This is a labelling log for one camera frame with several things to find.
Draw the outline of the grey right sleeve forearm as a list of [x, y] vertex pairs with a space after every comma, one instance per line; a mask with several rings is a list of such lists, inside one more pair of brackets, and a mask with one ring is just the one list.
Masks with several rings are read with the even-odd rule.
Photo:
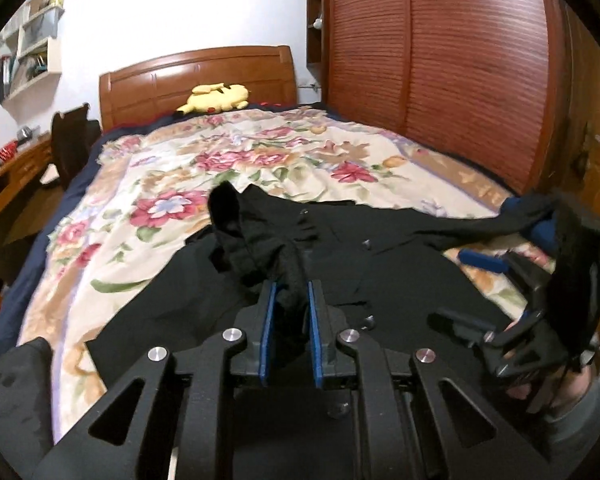
[[567, 411], [544, 417], [550, 460], [572, 464], [600, 437], [600, 381]]

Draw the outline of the right hand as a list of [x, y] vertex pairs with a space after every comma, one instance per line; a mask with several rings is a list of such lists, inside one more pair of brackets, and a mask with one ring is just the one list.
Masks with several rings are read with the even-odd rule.
[[561, 367], [546, 375], [542, 385], [535, 391], [531, 384], [509, 388], [506, 394], [520, 402], [526, 402], [529, 413], [549, 414], [559, 417], [574, 408], [591, 389], [597, 378], [594, 361], [581, 368], [580, 372]]

